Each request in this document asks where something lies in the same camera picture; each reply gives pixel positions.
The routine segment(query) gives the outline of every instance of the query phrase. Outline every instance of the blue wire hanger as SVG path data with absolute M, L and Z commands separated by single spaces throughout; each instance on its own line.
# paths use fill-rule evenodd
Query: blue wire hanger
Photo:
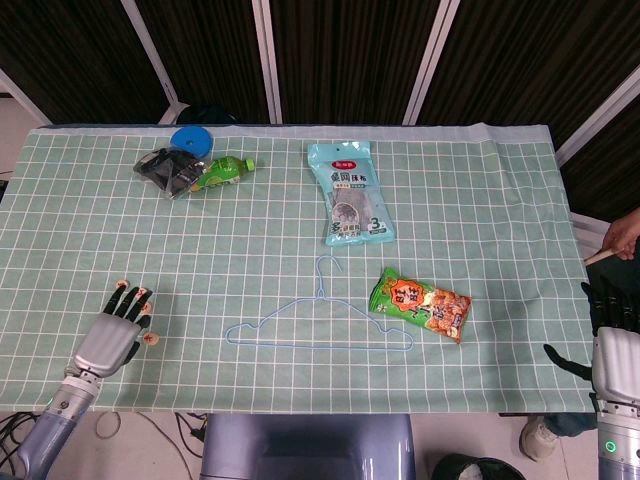
M 366 312 L 362 311 L 361 309 L 359 309 L 358 307 L 356 307 L 355 305 L 352 305 L 351 303 L 347 302 L 346 300 L 343 300 L 341 298 L 334 298 L 334 297 L 327 297 L 324 291 L 324 279 L 322 278 L 322 272 L 320 271 L 320 262 L 325 259 L 328 258 L 330 259 L 333 263 L 336 264 L 336 266 L 338 267 L 338 270 L 342 271 L 342 267 L 340 266 L 340 263 L 338 262 L 338 259 L 336 257 L 334 257 L 333 255 L 321 255 L 318 258 L 316 258 L 316 276 L 318 277 L 318 291 L 316 292 L 316 295 L 314 297 L 300 297 L 300 298 L 296 298 L 295 300 L 290 301 L 289 303 L 287 303 L 286 305 L 284 305 L 283 307 L 280 307 L 278 310 L 276 310 L 275 312 L 267 315 L 266 317 L 264 317 L 262 320 L 260 320 L 260 322 L 258 323 L 257 326 L 252 325 L 251 323 L 239 323 L 237 325 L 233 325 L 231 327 L 229 327 L 227 329 L 227 331 L 225 332 L 225 340 L 227 341 L 227 343 L 231 344 L 231 345 L 251 345 L 254 347 L 287 347 L 287 348 L 303 348 L 306 350 L 369 350 L 369 351 L 383 351 L 383 352 L 407 352 L 409 350 L 411 350 L 413 348 L 413 344 L 414 344 L 414 338 L 413 336 L 411 336 L 410 334 L 408 334 L 407 332 L 405 332 L 404 330 L 400 330 L 399 328 L 383 328 L 382 325 L 375 319 L 371 318 Z M 276 341 L 267 341 L 267 342 L 263 342 L 263 341 L 258 341 L 258 340 L 240 340 L 240 339 L 235 339 L 235 338 L 231 338 L 231 333 L 234 330 L 240 330 L 242 327 L 247 327 L 250 328 L 252 330 L 258 330 L 259 328 L 261 328 L 265 323 L 267 323 L 270 319 L 272 319 L 273 317 L 275 317 L 276 315 L 282 313 L 283 311 L 293 307 L 294 305 L 297 305 L 299 303 L 303 303 L 303 302 L 318 302 L 318 301 L 322 301 L 322 302 L 335 302 L 335 303 L 340 303 L 342 305 L 346 305 L 349 308 L 354 309 L 356 312 L 358 312 L 360 315 L 362 315 L 365 319 L 367 319 L 367 321 L 372 322 L 376 328 L 378 329 L 378 332 L 380 332 L 382 335 L 386 336 L 388 334 L 390 334 L 391 332 L 396 332 L 399 333 L 400 335 L 402 335 L 403 337 L 405 337 L 405 340 L 403 342 L 403 346 L 402 347 L 369 347 L 369 346 L 356 346 L 356 347 L 351 347 L 351 346 L 340 346 L 340 345 L 326 345 L 326 346 L 314 346 L 314 345 L 300 345 L 300 344 L 296 344 L 296 343 L 280 343 L 277 340 Z

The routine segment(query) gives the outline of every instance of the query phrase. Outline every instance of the green bottle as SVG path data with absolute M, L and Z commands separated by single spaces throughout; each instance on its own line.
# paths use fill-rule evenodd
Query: green bottle
M 197 192 L 204 187 L 238 183 L 242 175 L 253 172 L 255 169 L 256 165 L 251 158 L 246 160 L 236 157 L 218 158 L 193 184 L 191 191 Z

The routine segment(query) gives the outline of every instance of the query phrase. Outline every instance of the light blue package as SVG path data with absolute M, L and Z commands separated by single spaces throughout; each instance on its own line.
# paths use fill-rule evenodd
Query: light blue package
M 369 142 L 309 145 L 308 162 L 327 206 L 327 245 L 382 243 L 395 239 L 373 169 Z

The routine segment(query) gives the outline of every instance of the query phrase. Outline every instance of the blue lid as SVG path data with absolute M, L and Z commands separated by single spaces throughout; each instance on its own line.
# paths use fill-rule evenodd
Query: blue lid
M 173 134 L 171 145 L 200 158 L 213 148 L 213 138 L 202 127 L 183 127 Z

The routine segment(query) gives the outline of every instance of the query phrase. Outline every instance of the snack bag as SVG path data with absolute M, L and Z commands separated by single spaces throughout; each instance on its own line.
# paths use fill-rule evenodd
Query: snack bag
M 327 245 L 382 243 L 395 238 L 369 142 L 309 145 L 308 162 L 327 207 Z
M 385 268 L 369 297 L 369 311 L 403 318 L 460 343 L 471 297 L 398 276 Z

